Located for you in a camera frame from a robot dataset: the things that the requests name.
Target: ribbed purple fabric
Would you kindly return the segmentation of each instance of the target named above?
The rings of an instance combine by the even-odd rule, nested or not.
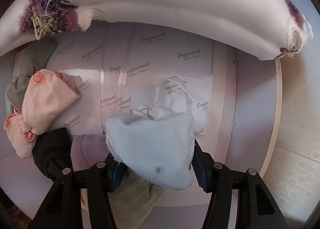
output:
[[[84,170],[99,161],[104,161],[110,151],[106,144],[105,135],[80,135],[71,146],[73,170]]]

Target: bag handle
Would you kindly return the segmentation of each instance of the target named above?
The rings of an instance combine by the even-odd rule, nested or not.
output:
[[[155,106],[166,106],[169,109],[172,108],[172,103],[173,103],[172,94],[170,94],[170,96],[165,96],[166,95],[165,86],[169,82],[174,82],[184,92],[186,96],[186,105],[187,105],[186,113],[193,116],[193,107],[192,107],[193,102],[186,88],[184,87],[183,82],[177,76],[166,78],[156,86]]]

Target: metal screw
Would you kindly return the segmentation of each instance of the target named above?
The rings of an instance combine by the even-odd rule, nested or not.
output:
[[[71,169],[68,168],[68,167],[66,167],[66,168],[64,168],[64,169],[62,170],[62,174],[64,174],[64,175],[68,175],[70,172],[71,172]]]
[[[255,176],[255,175],[257,174],[257,172],[256,172],[254,169],[252,169],[252,168],[250,168],[248,172],[249,172],[249,174],[252,175],[252,176]]]
[[[103,168],[105,166],[106,166],[106,164],[103,161],[100,161],[97,163],[97,168]]]
[[[216,162],[213,165],[216,169],[221,169],[223,167],[223,165],[220,162]]]

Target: pink fabric bundle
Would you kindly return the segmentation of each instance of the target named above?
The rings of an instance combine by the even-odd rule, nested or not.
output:
[[[21,158],[30,158],[36,136],[46,132],[54,119],[79,95],[72,76],[42,69],[29,82],[22,114],[9,114],[4,121],[8,138]]]

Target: black knit fabric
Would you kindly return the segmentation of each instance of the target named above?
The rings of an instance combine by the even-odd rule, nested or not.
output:
[[[55,181],[64,168],[72,168],[70,151],[67,129],[60,128],[39,135],[32,154],[41,173]]]

